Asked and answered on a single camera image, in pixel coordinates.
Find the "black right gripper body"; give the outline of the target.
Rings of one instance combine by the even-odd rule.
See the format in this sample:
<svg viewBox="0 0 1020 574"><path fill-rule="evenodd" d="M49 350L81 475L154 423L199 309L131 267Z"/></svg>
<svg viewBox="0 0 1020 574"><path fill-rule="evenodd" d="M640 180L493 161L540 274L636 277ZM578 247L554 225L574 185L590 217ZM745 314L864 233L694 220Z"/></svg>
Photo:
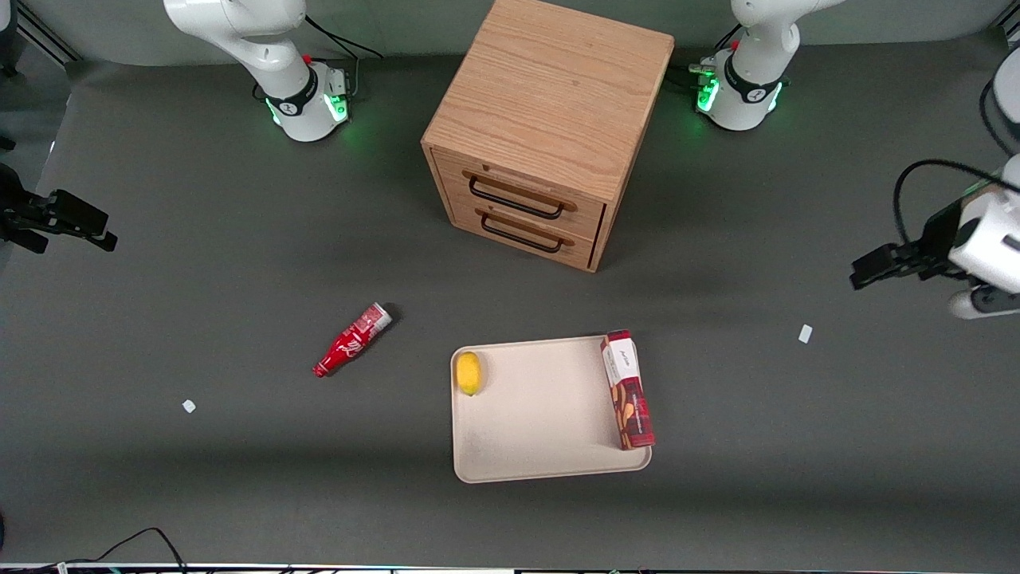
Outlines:
<svg viewBox="0 0 1020 574"><path fill-rule="evenodd" d="M30 229L50 232L48 222L50 215L47 210L50 197L30 192L22 185L18 173L6 164L1 163L1 226L2 232L12 232L16 225L14 219L28 219Z"/></svg>

